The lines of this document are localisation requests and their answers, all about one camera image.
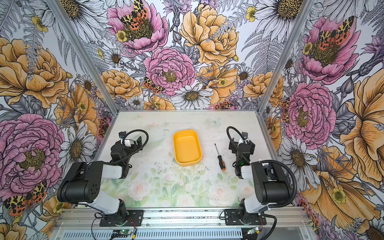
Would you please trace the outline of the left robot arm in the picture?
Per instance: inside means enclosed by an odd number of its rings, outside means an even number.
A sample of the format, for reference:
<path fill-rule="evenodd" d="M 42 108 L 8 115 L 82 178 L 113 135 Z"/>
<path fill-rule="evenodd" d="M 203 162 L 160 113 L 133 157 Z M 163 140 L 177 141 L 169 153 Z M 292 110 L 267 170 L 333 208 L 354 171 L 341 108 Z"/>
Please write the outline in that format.
<path fill-rule="evenodd" d="M 144 130 L 120 132 L 119 140 L 111 147 L 109 162 L 94 161 L 72 164 L 57 193 L 59 202 L 83 205 L 101 215 L 101 226 L 136 227 L 135 218 L 121 199 L 113 198 L 102 191 L 102 180 L 124 180 L 132 168 L 130 159 L 141 151 L 149 141 Z"/>

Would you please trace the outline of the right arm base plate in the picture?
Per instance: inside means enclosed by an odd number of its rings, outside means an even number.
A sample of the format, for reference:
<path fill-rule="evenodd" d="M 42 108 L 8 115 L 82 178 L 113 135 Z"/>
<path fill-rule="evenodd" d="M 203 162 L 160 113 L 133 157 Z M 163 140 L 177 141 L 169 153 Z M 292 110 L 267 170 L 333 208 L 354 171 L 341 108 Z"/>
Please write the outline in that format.
<path fill-rule="evenodd" d="M 227 226 L 261 226 L 267 223 L 266 219 L 263 216 L 259 214 L 249 214 L 239 209 L 225 209 L 224 221 Z"/>

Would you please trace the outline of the orange black handled screwdriver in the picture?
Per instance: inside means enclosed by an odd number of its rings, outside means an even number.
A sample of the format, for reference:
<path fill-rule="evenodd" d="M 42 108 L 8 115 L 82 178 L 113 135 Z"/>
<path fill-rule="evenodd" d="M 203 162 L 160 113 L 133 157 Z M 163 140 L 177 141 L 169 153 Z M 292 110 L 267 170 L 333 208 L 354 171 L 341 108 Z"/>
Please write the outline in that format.
<path fill-rule="evenodd" d="M 217 147 L 216 144 L 215 144 L 215 149 L 216 149 L 217 154 L 218 154 L 219 166 L 220 166 L 222 171 L 225 171 L 226 170 L 226 165 L 225 165 L 225 163 L 223 161 L 222 155 L 219 153 L 219 150 L 218 150 L 218 147 Z"/>

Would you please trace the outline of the left green circuit board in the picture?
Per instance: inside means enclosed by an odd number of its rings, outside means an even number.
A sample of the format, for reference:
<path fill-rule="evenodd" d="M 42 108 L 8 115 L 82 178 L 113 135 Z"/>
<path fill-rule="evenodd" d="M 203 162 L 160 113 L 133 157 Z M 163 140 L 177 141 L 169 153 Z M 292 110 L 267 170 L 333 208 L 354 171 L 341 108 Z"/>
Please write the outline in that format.
<path fill-rule="evenodd" d="M 112 238 L 127 238 L 132 237 L 135 232 L 132 230 L 113 230 Z"/>

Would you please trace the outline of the right aluminium corner post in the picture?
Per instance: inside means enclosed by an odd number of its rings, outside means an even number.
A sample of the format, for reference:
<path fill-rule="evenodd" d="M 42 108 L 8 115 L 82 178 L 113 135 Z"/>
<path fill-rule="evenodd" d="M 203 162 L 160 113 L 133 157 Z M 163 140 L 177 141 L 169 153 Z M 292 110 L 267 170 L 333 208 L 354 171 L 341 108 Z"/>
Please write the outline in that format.
<path fill-rule="evenodd" d="M 259 108 L 258 108 L 258 114 L 259 115 L 261 115 L 262 112 L 264 111 L 264 109 L 266 108 L 267 103 L 269 102 L 269 100 L 272 96 L 272 93 L 274 91 L 274 88 L 278 84 L 279 78 L 281 76 L 281 72 L 285 66 L 286 61 L 288 60 L 288 58 L 291 54 L 291 50 L 293 49 L 293 47 L 294 47 L 294 45 L 295 45 L 295 43 L 299 37 L 299 34 L 301 33 L 302 29 L 305 27 L 307 18 L 310 15 L 310 12 L 312 10 L 314 3 L 315 3 L 315 1 L 313 1 L 313 0 L 307 0 L 307 1 L 304 1 L 302 4 L 302 7 L 298 13 L 298 16 L 296 18 L 294 25 L 293 25 L 293 29 L 292 29 L 290 35 L 287 37 L 286 44 L 283 48 L 282 53 L 280 54 L 278 63 L 277 63 L 277 65 L 273 71 L 270 83 L 267 86 L 266 92 L 265 92 L 264 96 L 262 97 L 262 100 L 259 104 Z"/>

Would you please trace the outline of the yellow plastic bin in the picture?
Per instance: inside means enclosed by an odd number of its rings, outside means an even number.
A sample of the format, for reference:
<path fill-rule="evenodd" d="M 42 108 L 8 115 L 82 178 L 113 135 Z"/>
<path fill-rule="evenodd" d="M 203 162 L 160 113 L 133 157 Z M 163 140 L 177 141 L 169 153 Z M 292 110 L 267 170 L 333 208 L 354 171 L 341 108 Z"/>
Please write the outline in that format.
<path fill-rule="evenodd" d="M 178 131 L 173 136 L 175 160 L 181 167 L 197 165 L 202 157 L 199 137 L 194 130 Z"/>

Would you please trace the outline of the right green circuit board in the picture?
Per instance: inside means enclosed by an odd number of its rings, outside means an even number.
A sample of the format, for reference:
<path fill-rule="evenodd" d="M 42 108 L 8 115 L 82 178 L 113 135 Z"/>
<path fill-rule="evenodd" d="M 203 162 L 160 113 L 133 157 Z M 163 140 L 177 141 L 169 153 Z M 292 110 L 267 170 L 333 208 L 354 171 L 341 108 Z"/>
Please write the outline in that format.
<path fill-rule="evenodd" d="M 254 227 L 247 231 L 247 235 L 259 234 L 259 233 L 260 233 L 260 229 L 258 227 Z"/>

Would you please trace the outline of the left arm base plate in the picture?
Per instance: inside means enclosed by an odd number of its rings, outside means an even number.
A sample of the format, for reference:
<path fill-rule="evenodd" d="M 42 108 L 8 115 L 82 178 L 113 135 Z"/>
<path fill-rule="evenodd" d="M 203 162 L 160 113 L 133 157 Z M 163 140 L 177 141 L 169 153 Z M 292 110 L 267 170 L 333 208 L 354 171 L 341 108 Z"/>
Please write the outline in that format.
<path fill-rule="evenodd" d="M 105 215 L 102 217 L 100 227 L 140 227 L 142 225 L 144 210 L 126 210 L 119 215 Z"/>

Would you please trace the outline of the green circuit board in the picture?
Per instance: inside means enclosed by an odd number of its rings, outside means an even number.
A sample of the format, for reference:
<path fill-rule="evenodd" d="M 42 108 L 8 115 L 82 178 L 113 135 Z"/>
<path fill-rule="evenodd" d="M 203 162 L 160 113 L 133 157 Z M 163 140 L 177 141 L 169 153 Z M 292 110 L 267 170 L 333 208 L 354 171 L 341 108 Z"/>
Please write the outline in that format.
<path fill-rule="evenodd" d="M 112 238 L 127 238 L 132 237 L 135 232 L 132 230 L 113 230 Z"/>
<path fill-rule="evenodd" d="M 247 231 L 247 235 L 259 234 L 259 233 L 260 233 L 260 229 L 258 227 L 254 227 Z"/>

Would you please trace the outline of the aluminium front rail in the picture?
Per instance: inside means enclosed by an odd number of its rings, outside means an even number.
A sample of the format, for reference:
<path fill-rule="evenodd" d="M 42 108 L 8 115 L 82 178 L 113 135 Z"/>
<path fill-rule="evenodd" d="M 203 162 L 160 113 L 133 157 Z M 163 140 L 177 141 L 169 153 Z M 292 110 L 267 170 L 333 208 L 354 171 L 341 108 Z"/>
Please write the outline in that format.
<path fill-rule="evenodd" d="M 246 224 L 244 221 L 237 221 L 236 225 L 227 225 L 231 218 L 225 213 L 225 209 L 229 212 L 237 212 L 237 208 L 128 208 L 127 211 L 133 212 L 143 210 L 140 217 L 134 217 L 135 227 L 139 230 L 147 229 L 201 229 L 201 228 L 251 228 L 257 224 Z M 101 229 L 133 229 L 134 225 L 127 220 L 124 225 L 110 224 L 108 226 L 100 226 L 101 219 L 95 219 L 97 211 L 80 208 L 64 210 L 59 217 L 54 230 L 101 230 Z M 272 209 L 266 212 L 268 215 L 277 218 L 277 228 L 285 227 L 310 227 L 310 220 L 302 207 L 284 207 Z M 264 222 L 263 227 L 271 227 L 274 220 L 267 217 L 259 216 Z"/>

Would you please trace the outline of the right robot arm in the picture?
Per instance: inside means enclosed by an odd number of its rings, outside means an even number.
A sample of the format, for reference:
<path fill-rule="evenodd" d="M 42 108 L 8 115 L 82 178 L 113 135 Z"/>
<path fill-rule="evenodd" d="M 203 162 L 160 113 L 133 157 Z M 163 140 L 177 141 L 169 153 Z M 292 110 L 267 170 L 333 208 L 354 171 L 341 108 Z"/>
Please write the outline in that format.
<path fill-rule="evenodd" d="M 238 141 L 229 137 L 229 150 L 236 156 L 233 163 L 235 175 L 252 181 L 254 193 L 241 197 L 237 210 L 224 210 L 227 226 L 264 225 L 266 211 L 289 205 L 295 196 L 284 172 L 287 166 L 275 160 L 251 162 L 256 145 L 247 136 L 247 133 L 242 133 Z"/>

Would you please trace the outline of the left aluminium corner post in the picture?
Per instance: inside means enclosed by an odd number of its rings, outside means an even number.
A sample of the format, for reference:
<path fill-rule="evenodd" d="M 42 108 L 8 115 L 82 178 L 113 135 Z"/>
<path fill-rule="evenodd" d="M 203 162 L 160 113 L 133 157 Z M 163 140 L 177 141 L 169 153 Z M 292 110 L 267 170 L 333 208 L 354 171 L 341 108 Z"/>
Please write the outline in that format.
<path fill-rule="evenodd" d="M 84 44 L 82 43 L 81 38 L 78 35 L 77 30 L 75 29 L 75 27 L 71 23 L 71 20 L 68 17 L 68 15 L 66 14 L 65 9 L 63 8 L 61 2 L 60 1 L 48 1 L 47 4 L 48 4 L 50 10 L 53 12 L 53 15 L 56 17 L 58 23 L 63 28 L 66 36 L 69 38 L 69 41 L 72 43 L 77 54 L 81 58 L 83 64 L 85 65 L 85 68 L 86 68 L 88 74 L 92 77 L 98 90 L 100 91 L 102 97 L 104 98 L 106 104 L 110 108 L 112 115 L 114 117 L 116 117 L 119 113 L 119 108 L 115 104 L 110 93 L 108 92 L 104 82 L 102 81 L 102 79 L 99 75 L 99 72 L 96 69 L 96 66 L 94 65 L 93 61 L 91 60 Z"/>

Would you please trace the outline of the aluminium corner post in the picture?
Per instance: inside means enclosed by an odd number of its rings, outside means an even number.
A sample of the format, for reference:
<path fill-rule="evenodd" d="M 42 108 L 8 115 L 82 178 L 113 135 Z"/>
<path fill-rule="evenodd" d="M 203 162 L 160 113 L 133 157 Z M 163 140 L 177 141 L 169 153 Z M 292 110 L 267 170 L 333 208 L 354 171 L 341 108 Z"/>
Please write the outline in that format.
<path fill-rule="evenodd" d="M 302 29 L 305 27 L 307 18 L 310 15 L 310 12 L 312 10 L 314 3 L 315 3 L 315 1 L 313 1 L 313 0 L 307 0 L 307 1 L 304 1 L 302 4 L 302 7 L 298 13 L 298 16 L 296 18 L 294 25 L 293 25 L 293 29 L 292 29 L 290 35 L 287 37 L 286 44 L 283 48 L 282 53 L 280 54 L 278 63 L 277 63 L 277 65 L 273 71 L 270 83 L 267 86 L 266 92 L 265 92 L 264 96 L 262 97 L 262 100 L 259 104 L 259 108 L 258 108 L 258 114 L 259 115 L 261 115 L 262 112 L 264 111 L 264 109 L 266 108 L 267 103 L 269 102 L 269 100 L 272 96 L 272 93 L 274 91 L 274 88 L 278 84 L 279 78 L 281 76 L 281 72 L 285 66 L 286 61 L 288 60 L 288 58 L 291 54 L 291 50 L 293 49 L 293 47 L 294 47 L 294 45 L 295 45 L 295 43 L 299 37 L 299 34 L 301 33 Z"/>
<path fill-rule="evenodd" d="M 106 104 L 110 108 L 112 115 L 114 117 L 116 117 L 119 113 L 119 108 L 115 104 L 110 93 L 108 92 L 104 82 L 102 81 L 102 79 L 99 75 L 99 72 L 96 69 L 96 66 L 94 65 L 93 61 L 91 60 L 84 44 L 82 43 L 81 38 L 78 35 L 77 30 L 75 29 L 75 27 L 71 23 L 71 20 L 68 17 L 68 15 L 66 14 L 65 9 L 63 8 L 61 2 L 60 1 L 48 1 L 47 4 L 48 4 L 50 10 L 53 12 L 53 15 L 56 17 L 58 23 L 63 28 L 66 36 L 69 38 L 69 41 L 72 43 L 77 54 L 81 58 L 83 64 L 85 65 L 85 68 L 86 68 L 88 74 L 92 77 L 98 90 L 100 91 L 102 97 L 104 98 Z"/>

